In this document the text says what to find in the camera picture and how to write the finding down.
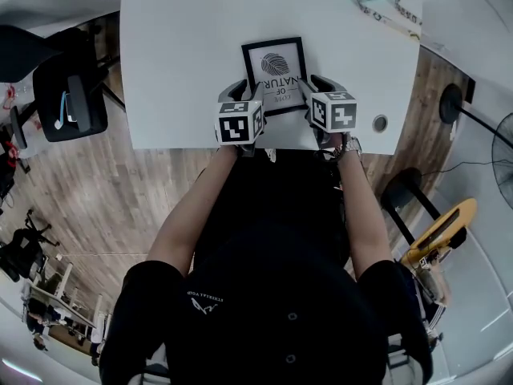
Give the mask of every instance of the office chair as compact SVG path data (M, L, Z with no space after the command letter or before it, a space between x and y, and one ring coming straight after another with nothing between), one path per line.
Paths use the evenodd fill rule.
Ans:
M45 137L59 142L107 129L103 94L125 110L124 103L103 82L119 63L119 56L97 60L97 32L94 26L88 32L71 28L41 38L14 26L0 26L0 82L16 83L35 69L34 102L21 113L17 107L10 110L20 148L27 147L22 126L36 111ZM61 111L64 99L67 118Z
M37 229L30 215L26 214L25 228L17 229L14 232L13 241L0 248L0 268L14 281L18 282L20 277L28 278L32 265L38 266L38 273L44 270L48 257L43 254L40 243L44 242L54 247L59 242L52 242L46 239L43 234L51 229L47 225L43 229Z
M11 160L7 152L0 155L0 206L6 199L7 194L14 186L14 172L16 171L16 164ZM3 214L3 209L0 208L0 216Z
M382 207L388 212L410 249L402 257L401 263L412 270L425 266L430 254L444 258L451 249L457 249L467 238L467 226L477 211L477 201L469 198L449 211L441 214L420 189L422 174L416 168L407 168L395 176L385 188L381 197ZM415 239L397 213L414 198L431 215L434 223L420 237Z

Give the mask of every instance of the plastic bag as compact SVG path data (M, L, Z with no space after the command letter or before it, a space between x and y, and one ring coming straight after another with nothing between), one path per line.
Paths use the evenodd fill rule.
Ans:
M38 155L50 147L50 142L46 139L42 131L41 121L38 115L31 116L22 127L25 136L26 148L20 149L16 136L13 136L12 143L18 148L19 158L22 160Z
M12 107L22 108L34 101L32 73L19 83L0 84L0 123L5 123L10 116Z

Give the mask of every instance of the wooden floor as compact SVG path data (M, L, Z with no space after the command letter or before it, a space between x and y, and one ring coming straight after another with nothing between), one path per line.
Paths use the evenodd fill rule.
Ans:
M104 32L97 38L99 56L119 52L119 19L98 21ZM120 69L114 69L108 85L121 97ZM450 148L450 128L440 124L438 100L448 83L467 88L467 77L429 51L421 50L410 109L394 156L365 155L367 175L377 195L387 181L404 168L421 172L442 167ZM0 238L10 241L23 226L26 211L33 208L53 225L50 237L58 248L45 246L52 257L49 270L63 270L72 262L69 290L79 288L79 299L94 308L98 293L108 311L119 295L128 269L142 261L164 218L187 192L214 150L134 151L125 114L106 99L109 128L103 134L52 144L29 160L31 172L16 172L11 192L14 207L3 205ZM423 189L436 176L424 177ZM418 211L407 206L406 222ZM388 220L390 241L398 231ZM61 253L61 262L55 255Z

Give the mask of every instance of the shirt logo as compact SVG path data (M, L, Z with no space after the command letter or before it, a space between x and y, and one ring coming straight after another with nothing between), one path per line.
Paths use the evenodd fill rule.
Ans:
M213 301L216 301L216 302L223 302L223 298L213 297L212 295L208 295L208 294L198 293L198 292L194 292L194 291L188 291L187 294L191 295L193 297L207 298L207 299L212 299Z
M197 310L200 310L201 312L203 312L205 315L211 313L214 308L216 308L216 306L218 306L219 304L214 304L213 306L206 306L205 308L203 308L197 300L195 300L194 298L191 298L191 301L192 301L192 304L194 305L194 307L197 309Z

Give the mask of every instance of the white table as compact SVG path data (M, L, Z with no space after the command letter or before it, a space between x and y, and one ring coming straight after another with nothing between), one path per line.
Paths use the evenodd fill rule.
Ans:
M422 0L403 0L422 16ZM417 32L388 2L375 10ZM122 0L121 66L134 148L215 148L214 107L246 76L240 46L301 36L306 69L357 98L364 152L394 154L410 103L419 44L350 0ZM378 115L389 120L377 134ZM268 118L259 148L317 149L304 112Z
M49 305L52 305L54 308L63 308L64 310L68 311L70 313L71 319L73 321L83 324L85 326L91 327L91 328L96 328L96 325L92 321L89 321L87 318L85 318L79 312L77 312L76 310L71 308L61 298L56 297L55 295L50 294L50 293L46 292L45 290L41 290L41 288L38 288L36 285L34 285L32 283L30 285L31 285L30 288L32 290L38 291L40 294L44 294L45 296L48 297L48 300L50 301Z

